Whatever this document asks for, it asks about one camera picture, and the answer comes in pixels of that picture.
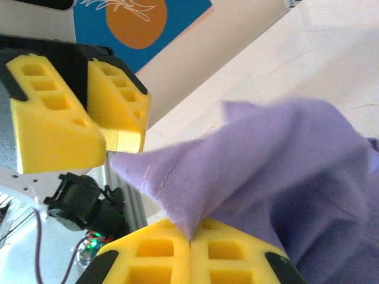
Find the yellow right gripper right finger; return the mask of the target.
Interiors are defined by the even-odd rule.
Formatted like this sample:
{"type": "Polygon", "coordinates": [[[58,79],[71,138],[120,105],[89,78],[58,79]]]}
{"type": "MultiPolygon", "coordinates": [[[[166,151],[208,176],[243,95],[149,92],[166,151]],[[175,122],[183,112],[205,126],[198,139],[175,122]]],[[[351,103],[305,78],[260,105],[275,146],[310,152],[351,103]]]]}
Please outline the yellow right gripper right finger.
{"type": "Polygon", "coordinates": [[[190,243],[191,283],[305,283],[287,254],[252,235],[211,218],[190,243]]]}

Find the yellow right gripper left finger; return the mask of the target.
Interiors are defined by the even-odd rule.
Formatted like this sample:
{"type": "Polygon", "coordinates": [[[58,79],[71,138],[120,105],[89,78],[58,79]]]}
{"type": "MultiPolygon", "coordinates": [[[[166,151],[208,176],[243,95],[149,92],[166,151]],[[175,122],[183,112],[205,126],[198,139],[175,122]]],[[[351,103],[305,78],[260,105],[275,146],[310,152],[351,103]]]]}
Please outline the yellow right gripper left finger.
{"type": "Polygon", "coordinates": [[[102,247],[77,283],[190,283],[190,245],[167,218],[102,247]]]}

